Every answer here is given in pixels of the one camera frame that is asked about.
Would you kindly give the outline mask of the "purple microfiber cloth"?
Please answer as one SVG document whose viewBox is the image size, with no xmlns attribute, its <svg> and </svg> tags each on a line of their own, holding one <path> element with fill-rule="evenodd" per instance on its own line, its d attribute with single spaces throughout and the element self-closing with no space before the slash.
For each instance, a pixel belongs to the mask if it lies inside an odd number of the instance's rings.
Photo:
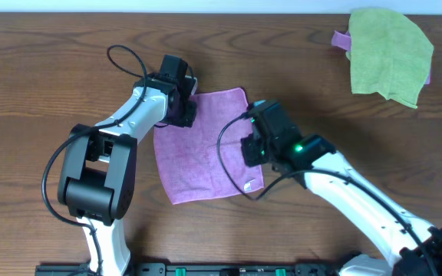
<svg viewBox="0 0 442 276">
<path fill-rule="evenodd" d="M 193 126 L 156 128 L 153 145 L 157 169 L 165 192 L 177 205 L 220 199 L 264 188 L 261 166 L 248 167 L 242 157 L 240 140 L 252 133 L 248 120 L 235 122 L 223 134 L 222 128 L 246 111 L 248 101 L 240 88 L 196 94 Z"/>
</svg>

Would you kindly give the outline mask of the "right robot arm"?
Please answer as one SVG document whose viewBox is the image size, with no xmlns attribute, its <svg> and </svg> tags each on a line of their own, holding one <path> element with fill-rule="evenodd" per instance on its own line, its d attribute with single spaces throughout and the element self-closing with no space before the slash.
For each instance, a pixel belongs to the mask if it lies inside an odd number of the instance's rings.
<svg viewBox="0 0 442 276">
<path fill-rule="evenodd" d="M 401 207 L 361 175 L 322 136 L 303 136 L 280 103 L 251 103 L 242 118 L 252 133 L 242 142 L 247 166 L 265 163 L 333 205 L 379 250 L 385 263 L 356 256 L 340 275 L 442 275 L 442 227 Z"/>
</svg>

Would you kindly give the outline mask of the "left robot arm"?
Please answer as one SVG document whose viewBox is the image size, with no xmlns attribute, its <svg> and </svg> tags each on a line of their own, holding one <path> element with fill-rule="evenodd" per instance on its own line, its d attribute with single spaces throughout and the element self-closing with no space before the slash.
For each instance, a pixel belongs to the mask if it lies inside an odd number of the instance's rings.
<svg viewBox="0 0 442 276">
<path fill-rule="evenodd" d="M 130 98 L 94 126 L 76 125 L 66 147 L 58 201 L 87 234 L 96 275 L 126 275 L 131 253 L 123 218 L 135 187 L 137 145 L 156 124 L 191 127 L 197 79 L 183 59 L 163 58 L 157 73 L 145 74 Z"/>
</svg>

